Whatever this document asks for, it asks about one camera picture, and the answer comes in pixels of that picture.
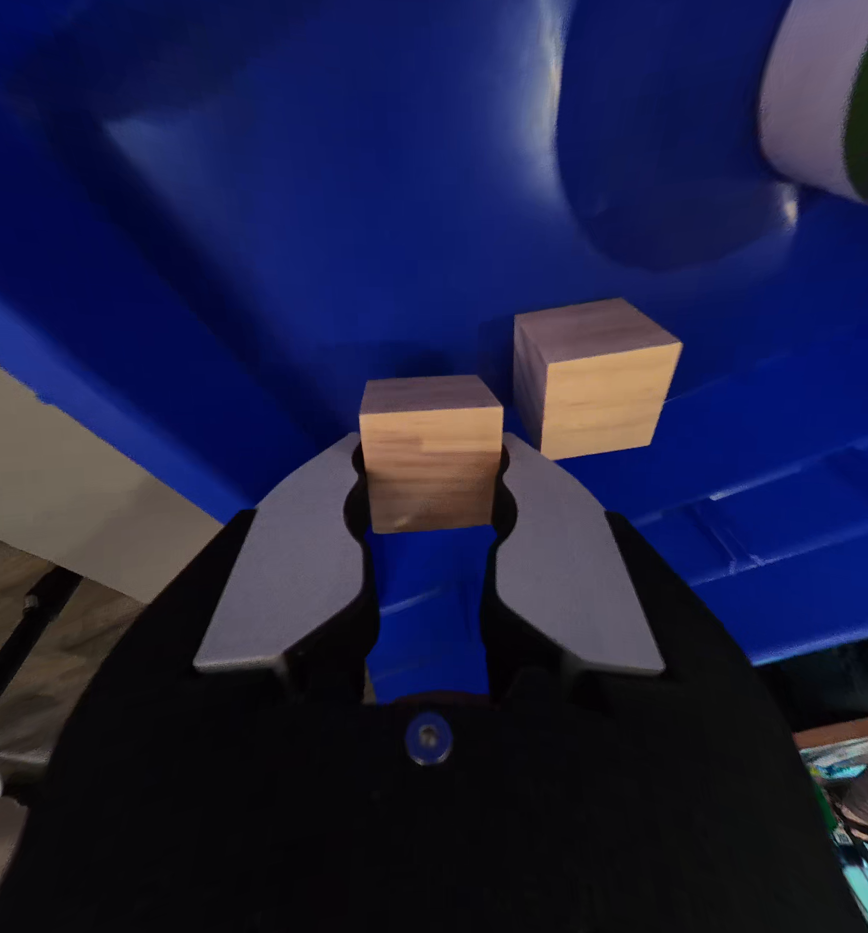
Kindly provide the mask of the blue plastic bin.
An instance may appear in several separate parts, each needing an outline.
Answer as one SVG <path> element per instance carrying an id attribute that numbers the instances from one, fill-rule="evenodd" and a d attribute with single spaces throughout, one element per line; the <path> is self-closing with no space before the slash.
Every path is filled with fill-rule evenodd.
<path id="1" fill-rule="evenodd" d="M 659 424 L 563 466 L 754 664 L 867 640 L 868 204 L 766 159 L 765 63 L 783 261 L 606 259 L 559 174 L 574 4 L 0 2 L 0 366 L 226 520 L 368 380 L 476 373 L 521 433 L 514 317 L 623 297 L 684 345 Z"/>

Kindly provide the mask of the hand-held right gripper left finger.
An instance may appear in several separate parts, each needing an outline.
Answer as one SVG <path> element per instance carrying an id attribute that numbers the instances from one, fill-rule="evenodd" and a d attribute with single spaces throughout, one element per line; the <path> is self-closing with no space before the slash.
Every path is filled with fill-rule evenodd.
<path id="1" fill-rule="evenodd" d="M 193 660 L 200 674 L 267 671 L 291 695 L 363 704 L 381 609 L 358 433 L 259 503 Z"/>

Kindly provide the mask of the white cup with green stripe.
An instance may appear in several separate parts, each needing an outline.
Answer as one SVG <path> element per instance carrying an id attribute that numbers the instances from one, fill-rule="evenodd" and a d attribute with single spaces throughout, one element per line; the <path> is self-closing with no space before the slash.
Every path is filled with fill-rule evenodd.
<path id="1" fill-rule="evenodd" d="M 795 1 L 766 62 L 761 148 L 801 184 L 868 204 L 868 1 Z"/>

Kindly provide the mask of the wooden cube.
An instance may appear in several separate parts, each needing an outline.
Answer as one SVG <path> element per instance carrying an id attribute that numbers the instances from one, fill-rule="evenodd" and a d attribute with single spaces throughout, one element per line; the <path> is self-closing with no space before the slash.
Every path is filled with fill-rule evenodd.
<path id="1" fill-rule="evenodd" d="M 490 524 L 503 422 L 476 375 L 369 380 L 359 433 L 373 532 Z"/>
<path id="2" fill-rule="evenodd" d="M 533 446 L 552 461 L 649 446 L 683 347 L 622 297 L 517 314 L 513 399 Z"/>

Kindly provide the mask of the black stand leg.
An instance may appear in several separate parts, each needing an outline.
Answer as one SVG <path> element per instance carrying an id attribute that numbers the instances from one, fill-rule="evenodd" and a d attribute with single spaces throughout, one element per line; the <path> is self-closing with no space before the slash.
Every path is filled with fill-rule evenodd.
<path id="1" fill-rule="evenodd" d="M 24 595 L 20 620 L 0 647 L 0 698 L 82 579 L 66 567 L 55 566 Z"/>

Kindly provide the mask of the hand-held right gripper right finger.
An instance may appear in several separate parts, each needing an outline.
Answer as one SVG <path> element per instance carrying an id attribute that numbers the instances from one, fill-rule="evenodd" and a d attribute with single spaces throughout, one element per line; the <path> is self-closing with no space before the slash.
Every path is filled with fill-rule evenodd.
<path id="1" fill-rule="evenodd" d="M 481 595 L 489 693 L 536 668 L 569 692 L 583 674 L 654 678 L 666 664 L 600 502 L 512 433 L 494 486 Z"/>

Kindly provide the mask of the blue cup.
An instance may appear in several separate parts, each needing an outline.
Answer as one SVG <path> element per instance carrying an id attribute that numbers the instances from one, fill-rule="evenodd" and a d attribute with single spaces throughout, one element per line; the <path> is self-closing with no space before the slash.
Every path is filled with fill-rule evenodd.
<path id="1" fill-rule="evenodd" d="M 757 104 L 787 2 L 575 2 L 556 149 L 567 202 L 624 269 L 783 261 L 799 189 L 762 156 Z"/>

